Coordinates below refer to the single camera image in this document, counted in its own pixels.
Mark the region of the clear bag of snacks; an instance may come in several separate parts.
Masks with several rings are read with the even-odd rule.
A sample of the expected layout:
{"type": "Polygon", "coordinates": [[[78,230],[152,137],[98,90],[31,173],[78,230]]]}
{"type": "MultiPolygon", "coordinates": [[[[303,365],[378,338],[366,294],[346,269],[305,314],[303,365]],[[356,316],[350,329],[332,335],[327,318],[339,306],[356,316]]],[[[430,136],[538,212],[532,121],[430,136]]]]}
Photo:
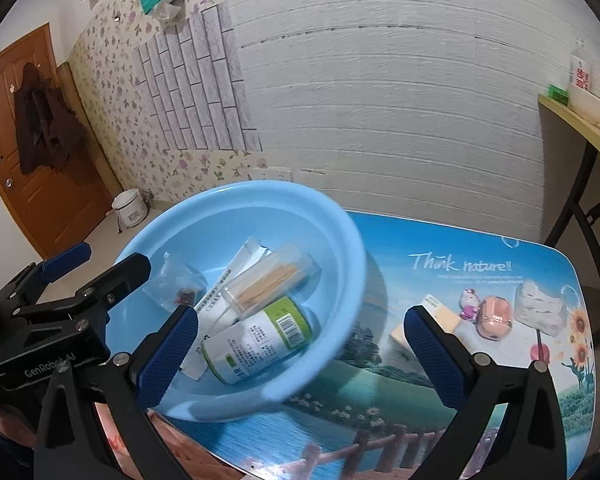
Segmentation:
{"type": "Polygon", "coordinates": [[[208,288],[206,279],[182,258],[165,252],[159,270],[142,291],[166,312],[185,304],[195,307],[208,288]]]}

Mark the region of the pink earbud case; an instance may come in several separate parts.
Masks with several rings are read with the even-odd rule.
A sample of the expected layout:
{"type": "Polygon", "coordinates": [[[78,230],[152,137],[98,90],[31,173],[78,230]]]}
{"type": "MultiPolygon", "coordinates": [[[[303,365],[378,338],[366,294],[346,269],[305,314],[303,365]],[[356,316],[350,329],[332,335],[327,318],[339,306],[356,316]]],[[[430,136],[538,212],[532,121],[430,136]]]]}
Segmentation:
{"type": "Polygon", "coordinates": [[[477,333],[484,339],[501,341],[512,331],[512,318],[512,306],[506,299],[487,296],[478,307],[477,333]]]}

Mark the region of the clear box of floss picks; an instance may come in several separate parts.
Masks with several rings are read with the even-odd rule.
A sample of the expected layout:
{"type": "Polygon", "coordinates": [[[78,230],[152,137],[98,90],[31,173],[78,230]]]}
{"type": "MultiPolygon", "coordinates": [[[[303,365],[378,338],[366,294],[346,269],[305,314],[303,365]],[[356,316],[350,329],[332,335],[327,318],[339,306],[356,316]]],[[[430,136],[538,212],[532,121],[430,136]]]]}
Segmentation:
{"type": "Polygon", "coordinates": [[[567,307],[563,294],[553,296],[535,281],[518,285],[514,301],[514,318],[534,330],[556,337],[567,324],[567,307]]]}

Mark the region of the clear box of toothpicks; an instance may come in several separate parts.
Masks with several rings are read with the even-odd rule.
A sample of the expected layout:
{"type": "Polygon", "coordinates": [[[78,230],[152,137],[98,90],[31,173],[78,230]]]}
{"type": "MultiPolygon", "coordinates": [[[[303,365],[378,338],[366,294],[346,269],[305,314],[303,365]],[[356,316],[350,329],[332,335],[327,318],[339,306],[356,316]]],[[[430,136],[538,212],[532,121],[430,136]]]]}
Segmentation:
{"type": "Polygon", "coordinates": [[[249,318],[320,272],[314,259],[294,243],[269,252],[227,287],[226,299],[249,318]]]}

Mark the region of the hello kitty figurine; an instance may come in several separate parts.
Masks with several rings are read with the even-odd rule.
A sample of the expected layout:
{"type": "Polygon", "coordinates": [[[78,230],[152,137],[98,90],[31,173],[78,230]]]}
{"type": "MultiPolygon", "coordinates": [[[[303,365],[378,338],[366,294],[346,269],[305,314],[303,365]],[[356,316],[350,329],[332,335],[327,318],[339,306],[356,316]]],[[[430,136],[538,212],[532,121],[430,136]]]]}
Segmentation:
{"type": "Polygon", "coordinates": [[[465,321],[474,322],[480,306],[480,299],[476,294],[475,289],[464,289],[460,294],[458,304],[460,305],[460,317],[465,321]]]}

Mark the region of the white rice cooker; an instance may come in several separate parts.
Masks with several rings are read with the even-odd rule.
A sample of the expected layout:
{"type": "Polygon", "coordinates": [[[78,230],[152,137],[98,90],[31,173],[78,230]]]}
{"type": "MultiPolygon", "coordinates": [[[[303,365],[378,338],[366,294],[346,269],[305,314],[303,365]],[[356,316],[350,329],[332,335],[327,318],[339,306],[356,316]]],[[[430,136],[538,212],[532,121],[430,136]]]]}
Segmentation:
{"type": "Polygon", "coordinates": [[[138,188],[118,194],[111,208],[117,216],[120,231],[135,228],[146,219],[149,212],[149,206],[138,188]]]}

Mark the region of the brown wooden door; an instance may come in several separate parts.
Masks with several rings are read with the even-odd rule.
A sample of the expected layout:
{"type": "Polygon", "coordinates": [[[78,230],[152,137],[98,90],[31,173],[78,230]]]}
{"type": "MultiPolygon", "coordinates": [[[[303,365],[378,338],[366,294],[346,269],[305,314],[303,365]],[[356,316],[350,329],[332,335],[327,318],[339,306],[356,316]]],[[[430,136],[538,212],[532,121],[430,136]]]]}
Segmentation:
{"type": "Polygon", "coordinates": [[[50,26],[0,52],[0,195],[44,258],[82,242],[112,196],[61,91],[50,26]]]}

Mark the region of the white sachet packet upper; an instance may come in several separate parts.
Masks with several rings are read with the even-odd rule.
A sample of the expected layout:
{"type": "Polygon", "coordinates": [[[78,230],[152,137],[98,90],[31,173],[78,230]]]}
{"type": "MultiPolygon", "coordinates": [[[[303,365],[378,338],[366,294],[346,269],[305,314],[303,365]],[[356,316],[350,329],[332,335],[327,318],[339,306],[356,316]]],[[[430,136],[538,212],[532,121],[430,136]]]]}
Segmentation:
{"type": "Polygon", "coordinates": [[[234,308],[226,299],[227,287],[269,252],[260,244],[260,240],[249,237],[208,292],[195,304],[198,333],[202,338],[219,333],[238,321],[242,308],[234,308]]]}

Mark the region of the white sachet packet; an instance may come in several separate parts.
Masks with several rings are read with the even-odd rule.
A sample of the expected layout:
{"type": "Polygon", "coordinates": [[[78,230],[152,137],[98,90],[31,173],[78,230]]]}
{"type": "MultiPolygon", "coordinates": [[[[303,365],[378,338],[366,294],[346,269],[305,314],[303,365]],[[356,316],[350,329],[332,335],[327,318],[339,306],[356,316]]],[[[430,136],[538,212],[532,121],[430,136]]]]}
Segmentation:
{"type": "Polygon", "coordinates": [[[204,357],[204,342],[208,338],[208,333],[205,330],[202,330],[196,336],[196,339],[187,351],[183,362],[181,362],[181,372],[190,379],[199,380],[206,370],[208,370],[208,363],[204,357]]]}
{"type": "Polygon", "coordinates": [[[234,308],[226,299],[227,287],[269,252],[260,244],[260,240],[249,237],[208,292],[195,304],[198,333],[202,338],[219,333],[238,321],[242,308],[234,308]]]}

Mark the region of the white sachet packet lower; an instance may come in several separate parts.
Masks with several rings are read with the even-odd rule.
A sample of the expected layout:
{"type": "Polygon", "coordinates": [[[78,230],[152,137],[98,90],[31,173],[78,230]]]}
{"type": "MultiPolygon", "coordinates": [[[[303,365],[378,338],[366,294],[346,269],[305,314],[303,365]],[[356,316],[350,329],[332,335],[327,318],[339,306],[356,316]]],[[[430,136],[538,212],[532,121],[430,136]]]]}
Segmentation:
{"type": "Polygon", "coordinates": [[[208,370],[208,363],[204,357],[204,342],[208,338],[208,333],[205,330],[202,330],[196,336],[196,339],[187,351],[183,362],[181,362],[181,372],[190,379],[199,380],[206,370],[208,370]]]}

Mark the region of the dark brown hanging coat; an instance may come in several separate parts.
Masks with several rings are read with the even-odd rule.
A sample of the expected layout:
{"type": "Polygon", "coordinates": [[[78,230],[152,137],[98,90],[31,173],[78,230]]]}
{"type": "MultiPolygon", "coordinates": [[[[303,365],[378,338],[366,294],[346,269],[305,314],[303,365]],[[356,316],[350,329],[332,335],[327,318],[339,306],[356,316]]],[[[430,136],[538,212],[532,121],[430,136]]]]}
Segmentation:
{"type": "Polygon", "coordinates": [[[66,104],[61,90],[31,62],[23,65],[14,105],[21,173],[32,174],[38,167],[64,168],[86,130],[66,104]]]}

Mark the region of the printed folding table top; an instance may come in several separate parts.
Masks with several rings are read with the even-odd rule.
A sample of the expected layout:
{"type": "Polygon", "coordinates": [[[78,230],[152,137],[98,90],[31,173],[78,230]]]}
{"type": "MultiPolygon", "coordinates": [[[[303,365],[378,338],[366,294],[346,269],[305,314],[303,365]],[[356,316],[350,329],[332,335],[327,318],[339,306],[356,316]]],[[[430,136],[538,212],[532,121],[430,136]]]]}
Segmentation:
{"type": "Polygon", "coordinates": [[[540,244],[356,214],[368,251],[365,302],[348,342],[283,405],[232,422],[159,414],[221,460],[263,479],[405,479],[455,413],[460,378],[404,313],[426,308],[469,353],[498,365],[543,361],[554,380],[566,471],[594,420],[595,363],[571,262],[540,244]]]}

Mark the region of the black framed side table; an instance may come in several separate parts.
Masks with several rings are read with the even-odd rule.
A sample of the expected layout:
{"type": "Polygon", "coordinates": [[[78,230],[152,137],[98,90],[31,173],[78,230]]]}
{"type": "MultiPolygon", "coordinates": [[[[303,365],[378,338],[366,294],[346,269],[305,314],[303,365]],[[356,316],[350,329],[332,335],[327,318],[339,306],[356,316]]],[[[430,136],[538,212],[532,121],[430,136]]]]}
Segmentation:
{"type": "MultiPolygon", "coordinates": [[[[547,234],[544,244],[556,247],[562,238],[562,234],[565,233],[569,222],[574,220],[583,235],[584,242],[590,252],[596,273],[600,279],[600,241],[593,229],[595,222],[600,220],[600,201],[588,211],[585,211],[581,205],[581,200],[588,186],[596,159],[600,156],[600,128],[593,126],[568,107],[548,96],[539,94],[538,103],[539,108],[553,113],[568,127],[577,131],[585,142],[580,167],[574,178],[573,185],[570,188],[565,203],[562,205],[562,210],[555,220],[554,226],[552,226],[550,232],[547,234]]],[[[596,344],[600,344],[600,328],[593,330],[593,341],[596,344]]]]}

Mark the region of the white bowl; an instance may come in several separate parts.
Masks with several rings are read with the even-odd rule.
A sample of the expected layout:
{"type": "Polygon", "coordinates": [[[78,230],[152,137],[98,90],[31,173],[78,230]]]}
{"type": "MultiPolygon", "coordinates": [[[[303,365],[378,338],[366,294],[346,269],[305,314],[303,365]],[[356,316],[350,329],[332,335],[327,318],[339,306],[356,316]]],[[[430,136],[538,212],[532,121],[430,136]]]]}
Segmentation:
{"type": "Polygon", "coordinates": [[[568,84],[568,108],[600,128],[600,98],[593,93],[576,84],[568,84]]]}

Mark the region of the small green box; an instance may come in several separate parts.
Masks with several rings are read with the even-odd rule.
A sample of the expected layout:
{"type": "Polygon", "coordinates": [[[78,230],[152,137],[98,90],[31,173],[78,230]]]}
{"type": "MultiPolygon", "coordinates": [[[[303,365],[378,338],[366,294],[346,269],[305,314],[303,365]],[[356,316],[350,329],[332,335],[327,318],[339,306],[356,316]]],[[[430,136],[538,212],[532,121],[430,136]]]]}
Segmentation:
{"type": "Polygon", "coordinates": [[[569,102],[568,92],[563,88],[555,86],[554,84],[550,84],[548,86],[547,97],[562,104],[563,106],[567,106],[569,102]]]}

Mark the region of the white plastic bottle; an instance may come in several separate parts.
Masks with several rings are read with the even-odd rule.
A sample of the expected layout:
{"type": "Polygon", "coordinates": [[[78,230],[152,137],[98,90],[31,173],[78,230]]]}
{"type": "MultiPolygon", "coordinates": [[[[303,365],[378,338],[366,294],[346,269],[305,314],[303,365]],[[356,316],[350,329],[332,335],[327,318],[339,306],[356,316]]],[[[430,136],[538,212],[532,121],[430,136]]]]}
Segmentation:
{"type": "Polygon", "coordinates": [[[569,83],[582,90],[590,90],[592,58],[582,38],[577,38],[570,53],[569,83]]]}

